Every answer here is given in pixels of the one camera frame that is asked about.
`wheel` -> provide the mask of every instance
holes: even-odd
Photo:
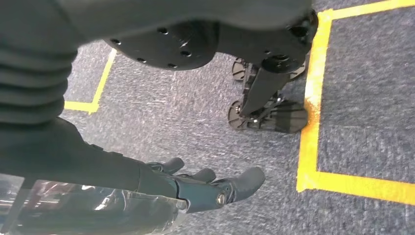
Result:
[[[241,58],[236,58],[232,65],[232,75],[235,81],[241,82],[245,78],[247,63]]]
[[[305,62],[296,71],[290,73],[290,82],[295,81],[298,78],[300,78],[300,75],[302,75],[304,72],[305,72]]]
[[[244,128],[245,122],[239,116],[242,103],[235,101],[228,111],[228,123],[233,129],[241,130]]]

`yellow tape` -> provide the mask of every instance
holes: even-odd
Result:
[[[99,80],[98,88],[96,89],[95,95],[93,96],[92,103],[65,101],[65,109],[85,111],[89,114],[98,111],[99,100],[102,96],[102,92],[104,91],[105,83],[107,82],[108,76],[110,74],[115,56],[116,50],[112,49],[108,56],[107,63],[105,64],[104,71],[102,72],[101,79]]]
[[[387,0],[333,11],[333,19],[360,16],[401,7],[414,6],[415,0]]]
[[[316,189],[405,203],[415,206],[415,184],[317,172]]]
[[[91,103],[65,101],[65,109],[70,110],[89,112],[91,110],[91,105]]]
[[[326,51],[330,37],[333,10],[320,12],[319,28],[313,40],[307,83],[305,85],[304,106],[308,111],[308,125],[301,132],[297,191],[312,188],[310,180],[317,170],[319,146],[320,108]]]
[[[91,109],[89,110],[89,114],[95,113],[99,108],[99,100],[101,99],[102,92],[104,91],[105,83],[107,82],[108,75],[110,74],[115,56],[116,56],[116,50],[113,48],[111,50],[110,55],[108,56],[107,64],[105,65],[104,71],[101,76],[101,80],[99,81],[98,88],[96,89],[95,95],[93,97],[92,106],[91,106]]]
[[[305,88],[309,123],[301,133],[298,192],[321,189],[415,205],[415,184],[317,171],[321,98],[332,20],[408,6],[415,6],[415,0],[388,0],[319,13],[320,25],[311,48]]]

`gray carpet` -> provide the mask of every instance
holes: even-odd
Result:
[[[316,9],[361,0],[319,0]],[[319,170],[415,183],[415,8],[336,20],[323,86]],[[67,100],[89,102],[110,49],[83,48]],[[320,190],[296,191],[300,135],[235,132],[227,109],[240,98],[233,58],[171,72],[117,54],[97,113],[65,110],[86,141],[142,161],[181,157],[184,172],[218,177],[258,165],[267,180],[249,200],[190,215],[177,235],[413,235],[415,207]],[[284,93],[302,101],[305,78]]]

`transparent plastic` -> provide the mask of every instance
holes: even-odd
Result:
[[[1,234],[165,234],[184,220],[187,209],[186,201],[163,196],[51,181],[25,188],[23,182],[0,177]]]

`bolt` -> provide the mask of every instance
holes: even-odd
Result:
[[[225,204],[225,202],[226,202],[226,195],[224,194],[224,193],[220,193],[219,195],[218,195],[218,197],[216,198],[216,203],[219,205],[219,206],[223,206],[224,204]]]

